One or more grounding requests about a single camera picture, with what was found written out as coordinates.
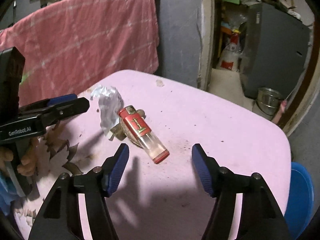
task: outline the screw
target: screw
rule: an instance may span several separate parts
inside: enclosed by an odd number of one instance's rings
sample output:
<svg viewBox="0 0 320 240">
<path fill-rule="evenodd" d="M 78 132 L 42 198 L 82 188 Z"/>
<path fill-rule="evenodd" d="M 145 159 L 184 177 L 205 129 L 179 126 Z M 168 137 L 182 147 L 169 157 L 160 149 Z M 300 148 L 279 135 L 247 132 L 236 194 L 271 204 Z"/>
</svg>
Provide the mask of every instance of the screw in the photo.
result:
<svg viewBox="0 0 320 240">
<path fill-rule="evenodd" d="M 255 178 L 255 179 L 261 179 L 261 175 L 257 172 L 253 173 L 252 176 Z"/>
<path fill-rule="evenodd" d="M 97 166 L 97 167 L 94 167 L 92 170 L 94 173 L 99 173 L 100 171 L 102 171 L 102 168 Z"/>
<path fill-rule="evenodd" d="M 68 173 L 62 173 L 61 175 L 60 175 L 60 179 L 66 179 L 67 177 L 69 176 L 69 174 Z"/>
<path fill-rule="evenodd" d="M 226 173 L 228 173 L 228 168 L 226 168 L 226 167 L 220 167 L 219 171 L 220 171 L 221 173 L 223 173 L 223 174 L 226 174 Z"/>
</svg>

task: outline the pink towel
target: pink towel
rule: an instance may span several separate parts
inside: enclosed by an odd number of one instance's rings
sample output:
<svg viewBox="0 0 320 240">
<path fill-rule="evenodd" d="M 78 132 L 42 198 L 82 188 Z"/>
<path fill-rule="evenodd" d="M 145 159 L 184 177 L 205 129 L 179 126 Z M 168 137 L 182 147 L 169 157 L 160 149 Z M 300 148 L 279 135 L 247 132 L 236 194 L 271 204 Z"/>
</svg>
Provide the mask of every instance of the pink towel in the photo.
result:
<svg viewBox="0 0 320 240">
<path fill-rule="evenodd" d="M 123 69 L 154 73 L 159 44 L 154 0 L 63 0 L 0 34 L 0 49 L 25 56 L 20 105 L 79 94 Z"/>
</svg>

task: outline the clear plastic lighter body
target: clear plastic lighter body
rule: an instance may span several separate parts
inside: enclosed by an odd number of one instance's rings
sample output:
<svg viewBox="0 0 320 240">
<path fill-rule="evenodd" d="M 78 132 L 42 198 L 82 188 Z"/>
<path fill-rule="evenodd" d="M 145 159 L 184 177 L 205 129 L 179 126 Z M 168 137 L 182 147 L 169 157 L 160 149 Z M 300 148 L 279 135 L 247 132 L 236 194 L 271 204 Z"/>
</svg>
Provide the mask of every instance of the clear plastic lighter body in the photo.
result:
<svg viewBox="0 0 320 240">
<path fill-rule="evenodd" d="M 169 151 L 152 132 L 150 127 L 133 106 L 127 106 L 120 110 L 119 115 L 132 135 L 155 164 L 160 163 L 169 156 Z"/>
</svg>

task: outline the floor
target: floor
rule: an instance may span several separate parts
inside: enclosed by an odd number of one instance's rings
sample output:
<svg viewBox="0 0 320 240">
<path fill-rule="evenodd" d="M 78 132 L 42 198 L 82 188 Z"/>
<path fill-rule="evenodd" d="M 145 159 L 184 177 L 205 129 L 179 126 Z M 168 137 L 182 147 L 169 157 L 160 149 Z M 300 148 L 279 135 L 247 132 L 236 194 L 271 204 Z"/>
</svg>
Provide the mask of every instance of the floor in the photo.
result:
<svg viewBox="0 0 320 240">
<path fill-rule="evenodd" d="M 243 94 L 239 72 L 212 69 L 209 90 L 211 94 L 224 98 L 252 111 L 254 100 Z M 306 167 L 314 186 L 314 206 L 312 215 L 320 205 L 320 94 L 296 130 L 289 136 L 294 161 Z"/>
<path fill-rule="evenodd" d="M 243 94 L 239 72 L 228 69 L 212 69 L 209 93 L 252 111 L 254 100 Z"/>
<path fill-rule="evenodd" d="M 298 125 L 295 131 L 289 136 L 291 151 L 295 162 L 302 164 L 313 182 L 314 206 L 313 213 L 320 205 L 320 94 L 316 97 L 313 105 Z"/>
</svg>

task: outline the plastic bag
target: plastic bag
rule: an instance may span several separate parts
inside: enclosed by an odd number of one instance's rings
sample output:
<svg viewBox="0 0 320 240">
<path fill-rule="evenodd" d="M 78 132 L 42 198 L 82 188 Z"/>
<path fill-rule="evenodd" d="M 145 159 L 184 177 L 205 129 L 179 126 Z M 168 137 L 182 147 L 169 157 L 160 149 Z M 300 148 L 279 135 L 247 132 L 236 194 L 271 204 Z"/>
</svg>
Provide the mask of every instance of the plastic bag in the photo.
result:
<svg viewBox="0 0 320 240">
<path fill-rule="evenodd" d="M 93 98 L 99 98 L 101 116 L 100 126 L 107 136 L 110 129 L 118 124 L 118 112 L 124 108 L 124 102 L 119 91 L 115 87 L 107 89 L 101 85 L 92 91 L 90 100 L 93 100 Z"/>
<path fill-rule="evenodd" d="M 237 71 L 240 51 L 239 34 L 233 33 L 229 43 L 221 53 L 218 66 Z"/>
</svg>

